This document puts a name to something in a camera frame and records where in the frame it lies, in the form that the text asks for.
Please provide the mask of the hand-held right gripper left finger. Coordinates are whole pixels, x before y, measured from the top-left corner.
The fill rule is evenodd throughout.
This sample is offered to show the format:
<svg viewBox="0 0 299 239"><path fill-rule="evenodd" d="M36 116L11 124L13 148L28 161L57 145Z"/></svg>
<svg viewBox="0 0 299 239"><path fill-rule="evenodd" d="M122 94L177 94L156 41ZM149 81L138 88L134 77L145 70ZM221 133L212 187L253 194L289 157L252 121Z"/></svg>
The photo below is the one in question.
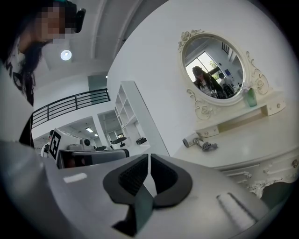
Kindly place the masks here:
<svg viewBox="0 0 299 239"><path fill-rule="evenodd" d="M148 155L58 169L45 162L59 209L82 233L138 233L150 216Z"/></svg>

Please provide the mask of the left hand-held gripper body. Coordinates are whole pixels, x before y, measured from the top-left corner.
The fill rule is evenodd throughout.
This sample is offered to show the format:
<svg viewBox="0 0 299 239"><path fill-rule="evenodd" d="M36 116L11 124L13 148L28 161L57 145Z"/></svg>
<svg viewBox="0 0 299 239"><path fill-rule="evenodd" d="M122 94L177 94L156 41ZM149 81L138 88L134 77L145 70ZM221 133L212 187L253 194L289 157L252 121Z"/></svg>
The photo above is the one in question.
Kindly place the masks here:
<svg viewBox="0 0 299 239"><path fill-rule="evenodd" d="M50 156L59 169L75 168L112 162L129 157L127 149L106 150L105 147L95 147L94 151L67 150L70 144L79 144L81 138L55 129L49 148Z"/></svg>

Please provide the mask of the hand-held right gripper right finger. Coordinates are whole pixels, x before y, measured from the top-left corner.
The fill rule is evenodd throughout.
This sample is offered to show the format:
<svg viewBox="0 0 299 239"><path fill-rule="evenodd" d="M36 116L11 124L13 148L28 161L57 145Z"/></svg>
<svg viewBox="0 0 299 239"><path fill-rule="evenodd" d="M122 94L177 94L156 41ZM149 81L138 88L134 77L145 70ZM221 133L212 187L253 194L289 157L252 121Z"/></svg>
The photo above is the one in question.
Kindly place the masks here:
<svg viewBox="0 0 299 239"><path fill-rule="evenodd" d="M163 155L150 156L157 194L140 239L256 239L266 204L223 173Z"/></svg>

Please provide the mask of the white hair dryer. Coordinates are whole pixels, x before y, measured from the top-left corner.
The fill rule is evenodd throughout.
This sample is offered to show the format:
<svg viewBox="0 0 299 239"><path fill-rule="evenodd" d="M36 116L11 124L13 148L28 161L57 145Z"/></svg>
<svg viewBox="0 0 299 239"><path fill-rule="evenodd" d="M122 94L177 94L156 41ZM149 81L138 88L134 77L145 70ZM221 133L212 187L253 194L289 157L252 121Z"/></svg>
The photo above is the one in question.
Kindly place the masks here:
<svg viewBox="0 0 299 239"><path fill-rule="evenodd" d="M218 145L216 143L209 143L207 141L203 141L202 137L198 133L193 133L192 135L189 135L186 138L184 138L183 144L186 148L190 148L193 145L197 145L204 152L213 151L218 148Z"/></svg>

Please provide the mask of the white ornate dressing table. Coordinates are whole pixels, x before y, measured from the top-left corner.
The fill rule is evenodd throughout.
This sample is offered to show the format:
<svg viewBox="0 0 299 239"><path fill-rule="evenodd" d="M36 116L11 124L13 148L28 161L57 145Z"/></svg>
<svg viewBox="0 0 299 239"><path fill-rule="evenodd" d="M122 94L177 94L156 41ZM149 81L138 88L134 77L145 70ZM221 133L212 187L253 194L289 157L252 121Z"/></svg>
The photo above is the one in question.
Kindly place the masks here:
<svg viewBox="0 0 299 239"><path fill-rule="evenodd" d="M202 93L186 72L185 50L194 39L203 37L223 41L242 63L243 84L232 98ZM299 109L271 85L248 51L219 34L189 30L182 32L178 43L178 65L192 120L190 127L180 125L171 156L218 169L258 197L276 184L299 182ZM256 106L250 107L244 99L244 86L254 89ZM193 133L218 148L208 152L197 145L186 148L183 139Z"/></svg>

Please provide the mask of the oval vanity mirror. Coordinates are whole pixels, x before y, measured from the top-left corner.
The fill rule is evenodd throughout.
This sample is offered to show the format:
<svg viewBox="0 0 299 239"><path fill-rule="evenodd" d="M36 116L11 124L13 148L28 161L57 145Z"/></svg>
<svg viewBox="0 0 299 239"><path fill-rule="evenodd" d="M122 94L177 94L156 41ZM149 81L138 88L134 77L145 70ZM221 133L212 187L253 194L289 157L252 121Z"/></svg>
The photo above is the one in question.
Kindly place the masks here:
<svg viewBox="0 0 299 239"><path fill-rule="evenodd" d="M193 84L212 98L232 98L243 84L238 55L226 43L211 37L194 39L187 46L185 69Z"/></svg>

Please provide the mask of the white appliance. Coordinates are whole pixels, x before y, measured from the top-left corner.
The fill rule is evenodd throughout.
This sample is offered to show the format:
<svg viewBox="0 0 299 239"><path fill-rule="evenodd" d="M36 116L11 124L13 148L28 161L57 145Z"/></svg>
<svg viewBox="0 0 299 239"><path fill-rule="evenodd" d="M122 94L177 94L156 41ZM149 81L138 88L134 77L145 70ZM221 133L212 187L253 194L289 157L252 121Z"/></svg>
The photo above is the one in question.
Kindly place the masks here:
<svg viewBox="0 0 299 239"><path fill-rule="evenodd" d="M94 151L95 146L91 144L89 139L81 139L79 144L70 144L66 149L72 151Z"/></svg>

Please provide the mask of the black metal railing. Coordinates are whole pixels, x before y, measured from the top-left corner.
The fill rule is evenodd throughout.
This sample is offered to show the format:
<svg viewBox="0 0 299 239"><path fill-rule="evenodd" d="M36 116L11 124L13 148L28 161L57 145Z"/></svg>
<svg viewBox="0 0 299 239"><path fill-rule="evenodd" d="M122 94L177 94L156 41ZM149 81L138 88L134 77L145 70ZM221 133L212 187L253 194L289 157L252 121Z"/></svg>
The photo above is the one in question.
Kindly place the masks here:
<svg viewBox="0 0 299 239"><path fill-rule="evenodd" d="M71 95L47 104L33 113L33 128L64 114L111 101L108 89L96 89Z"/></svg>

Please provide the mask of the person's torso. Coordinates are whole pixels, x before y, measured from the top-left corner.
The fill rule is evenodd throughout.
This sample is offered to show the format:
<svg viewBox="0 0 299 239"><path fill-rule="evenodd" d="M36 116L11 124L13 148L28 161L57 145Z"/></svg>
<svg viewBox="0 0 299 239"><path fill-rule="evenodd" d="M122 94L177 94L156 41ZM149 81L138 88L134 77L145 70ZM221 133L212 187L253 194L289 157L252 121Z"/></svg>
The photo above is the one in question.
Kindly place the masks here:
<svg viewBox="0 0 299 239"><path fill-rule="evenodd" d="M15 41L5 61L0 59L0 140L33 148L34 71L45 43L34 42L21 53L19 41Z"/></svg>

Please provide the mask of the white cubby shelf unit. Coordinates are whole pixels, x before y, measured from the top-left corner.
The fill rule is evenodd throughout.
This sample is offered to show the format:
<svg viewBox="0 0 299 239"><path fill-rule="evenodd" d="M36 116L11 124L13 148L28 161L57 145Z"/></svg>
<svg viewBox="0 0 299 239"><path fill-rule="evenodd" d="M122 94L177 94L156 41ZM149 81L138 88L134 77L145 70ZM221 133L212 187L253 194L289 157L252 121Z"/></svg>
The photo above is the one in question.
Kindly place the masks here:
<svg viewBox="0 0 299 239"><path fill-rule="evenodd" d="M160 154L168 156L168 150L154 123L154 120L134 81L122 81L116 93L115 107L118 122L121 126L124 148L130 155ZM142 145L136 141L147 139Z"/></svg>

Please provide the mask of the round ceiling lamp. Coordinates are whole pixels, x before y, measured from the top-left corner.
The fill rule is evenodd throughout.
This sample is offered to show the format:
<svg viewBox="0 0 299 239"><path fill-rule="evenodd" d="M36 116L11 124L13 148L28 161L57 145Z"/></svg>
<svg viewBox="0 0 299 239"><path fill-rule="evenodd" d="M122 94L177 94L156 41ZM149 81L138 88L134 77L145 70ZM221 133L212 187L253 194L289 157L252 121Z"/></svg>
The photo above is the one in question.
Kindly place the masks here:
<svg viewBox="0 0 299 239"><path fill-rule="evenodd" d="M70 60L71 57L72 57L72 52L71 52L70 50L68 50L68 49L63 50L63 51L61 52L61 54L60 54L60 57L61 57L61 59L62 59L63 61L68 61L68 60Z"/></svg>

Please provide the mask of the green vase with flowers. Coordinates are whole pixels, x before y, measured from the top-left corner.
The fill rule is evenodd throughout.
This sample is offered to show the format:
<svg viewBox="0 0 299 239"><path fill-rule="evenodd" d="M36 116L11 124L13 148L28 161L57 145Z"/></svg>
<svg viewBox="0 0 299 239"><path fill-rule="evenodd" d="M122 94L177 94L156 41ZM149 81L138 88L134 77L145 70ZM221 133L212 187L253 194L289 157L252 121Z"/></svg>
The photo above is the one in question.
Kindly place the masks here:
<svg viewBox="0 0 299 239"><path fill-rule="evenodd" d="M256 94L252 87L244 86L242 88L242 94L250 107L254 107L257 105Z"/></svg>

